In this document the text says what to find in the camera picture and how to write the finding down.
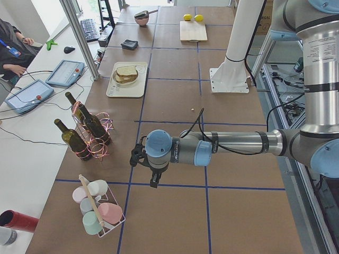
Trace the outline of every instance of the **bottle neck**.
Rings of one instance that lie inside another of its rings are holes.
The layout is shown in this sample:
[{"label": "bottle neck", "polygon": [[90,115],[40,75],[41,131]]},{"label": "bottle neck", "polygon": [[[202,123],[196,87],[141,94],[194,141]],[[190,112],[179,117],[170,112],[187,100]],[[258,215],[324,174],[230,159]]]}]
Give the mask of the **bottle neck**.
[{"label": "bottle neck", "polygon": [[88,110],[86,109],[85,105],[83,104],[79,104],[79,110],[81,111],[81,113],[83,113],[85,119],[91,119],[91,114],[88,112]]},{"label": "bottle neck", "polygon": [[65,93],[65,96],[72,105],[76,103],[76,100],[74,99],[73,95],[70,92]]},{"label": "bottle neck", "polygon": [[65,132],[69,129],[64,125],[64,123],[60,119],[55,119],[54,124],[60,129],[60,131]]}]

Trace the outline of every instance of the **red cylinder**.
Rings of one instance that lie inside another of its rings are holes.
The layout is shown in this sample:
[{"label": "red cylinder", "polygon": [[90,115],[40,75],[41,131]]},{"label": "red cylinder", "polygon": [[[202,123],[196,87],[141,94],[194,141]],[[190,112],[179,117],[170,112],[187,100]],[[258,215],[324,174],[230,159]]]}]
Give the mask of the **red cylinder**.
[{"label": "red cylinder", "polygon": [[29,215],[7,210],[0,215],[0,226],[34,233],[39,219]]}]

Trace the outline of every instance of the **black wallet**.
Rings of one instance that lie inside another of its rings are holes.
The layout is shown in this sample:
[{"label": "black wallet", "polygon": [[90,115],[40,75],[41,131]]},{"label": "black wallet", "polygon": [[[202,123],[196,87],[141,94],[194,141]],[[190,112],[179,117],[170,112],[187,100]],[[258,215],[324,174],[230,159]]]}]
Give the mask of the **black wallet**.
[{"label": "black wallet", "polygon": [[138,46],[138,41],[125,40],[121,43],[121,46],[123,49],[135,50]]}]

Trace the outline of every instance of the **lemon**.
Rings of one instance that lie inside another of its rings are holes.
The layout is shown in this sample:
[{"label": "lemon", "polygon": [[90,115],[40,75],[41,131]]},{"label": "lemon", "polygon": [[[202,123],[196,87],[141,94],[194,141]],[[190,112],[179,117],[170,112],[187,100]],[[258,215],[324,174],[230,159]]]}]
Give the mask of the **lemon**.
[{"label": "lemon", "polygon": [[184,15],[184,21],[190,21],[192,18],[192,15],[191,14],[185,14]]},{"label": "lemon", "polygon": [[201,14],[198,14],[194,17],[195,21],[203,21],[203,16]]}]

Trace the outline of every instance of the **table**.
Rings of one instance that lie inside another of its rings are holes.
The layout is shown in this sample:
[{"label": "table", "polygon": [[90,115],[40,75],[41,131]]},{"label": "table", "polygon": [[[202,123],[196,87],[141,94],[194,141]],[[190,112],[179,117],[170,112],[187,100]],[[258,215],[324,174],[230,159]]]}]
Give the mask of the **table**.
[{"label": "table", "polygon": [[[58,45],[52,46],[50,51],[47,51],[46,46],[43,46],[29,66],[29,72],[54,70],[63,59],[84,62],[70,27],[56,39],[56,42]],[[65,46],[74,46],[76,50],[66,55],[63,52]],[[97,49],[100,48],[98,42],[89,43],[89,47],[94,57]],[[32,74],[32,76],[45,80],[49,73]],[[74,96],[81,93],[79,100],[85,102],[92,81],[90,72],[86,71],[83,77],[79,79],[79,85],[71,86],[68,91]],[[26,75],[19,80],[16,86],[25,87],[31,82],[33,82],[33,79]],[[55,93],[60,91],[63,91],[63,89],[55,88]],[[61,92],[48,99],[47,102],[68,108],[70,103],[64,93]],[[3,103],[0,107],[0,111],[8,109],[6,103]],[[2,112],[0,119],[16,115],[12,111]],[[70,128],[75,126],[70,110],[65,111],[55,105],[43,103],[28,114],[4,120],[0,127],[27,140],[63,143],[61,132],[53,123],[55,118],[62,119]],[[0,130],[0,140],[2,144],[0,147],[0,170],[2,173],[0,188],[3,193],[0,211],[16,210],[34,217],[40,217],[67,146],[24,142],[3,130]],[[25,253],[31,238],[31,233],[18,231],[17,240],[8,247],[0,246],[0,252],[3,254]]]},{"label": "table", "polygon": [[[86,101],[90,112],[113,118],[110,155],[83,162],[66,151],[27,253],[302,253],[274,156],[218,153],[207,167],[172,164],[157,189],[149,187],[149,169],[130,167],[140,136],[154,129],[178,136],[202,107],[206,131],[265,130],[255,88],[248,94],[211,93],[209,68],[225,58],[231,9],[160,7],[144,28],[133,21],[139,11],[129,7],[122,13],[99,68],[103,78]],[[180,42],[185,13],[204,15],[208,42]],[[138,40],[139,48],[122,50],[125,39]],[[144,97],[105,96],[117,61],[149,64]],[[79,174],[106,180],[126,215],[103,238],[85,233],[72,200]]]}]

